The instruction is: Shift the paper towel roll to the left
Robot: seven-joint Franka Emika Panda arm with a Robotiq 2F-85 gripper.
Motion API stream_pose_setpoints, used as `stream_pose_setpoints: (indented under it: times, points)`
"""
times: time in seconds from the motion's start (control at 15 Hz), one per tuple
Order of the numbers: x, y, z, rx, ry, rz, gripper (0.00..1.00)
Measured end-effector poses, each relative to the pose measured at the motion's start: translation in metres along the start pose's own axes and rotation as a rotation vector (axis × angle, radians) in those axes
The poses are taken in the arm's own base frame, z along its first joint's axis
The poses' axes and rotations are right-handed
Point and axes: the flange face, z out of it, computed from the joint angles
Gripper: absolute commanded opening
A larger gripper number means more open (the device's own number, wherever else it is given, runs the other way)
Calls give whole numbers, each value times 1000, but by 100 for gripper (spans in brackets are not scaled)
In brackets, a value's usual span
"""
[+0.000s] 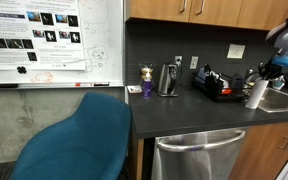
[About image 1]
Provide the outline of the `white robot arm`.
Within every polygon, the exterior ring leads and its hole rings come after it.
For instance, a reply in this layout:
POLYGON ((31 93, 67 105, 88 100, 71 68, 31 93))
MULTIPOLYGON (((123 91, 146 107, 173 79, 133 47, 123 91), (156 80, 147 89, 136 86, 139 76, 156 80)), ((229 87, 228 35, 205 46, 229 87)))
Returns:
POLYGON ((282 75, 282 68, 288 68, 288 18, 279 26, 269 31, 265 42, 269 46, 278 48, 270 60, 259 69, 260 77, 264 80, 273 80, 282 75))

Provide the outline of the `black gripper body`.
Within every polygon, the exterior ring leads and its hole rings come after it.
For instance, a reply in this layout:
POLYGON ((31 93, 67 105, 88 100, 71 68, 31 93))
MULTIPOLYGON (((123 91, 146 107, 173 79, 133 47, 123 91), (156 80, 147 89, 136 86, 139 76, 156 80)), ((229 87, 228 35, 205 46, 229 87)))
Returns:
POLYGON ((264 80, 273 80, 282 75, 282 67, 269 60, 267 63, 261 63, 258 66, 258 73, 264 80))

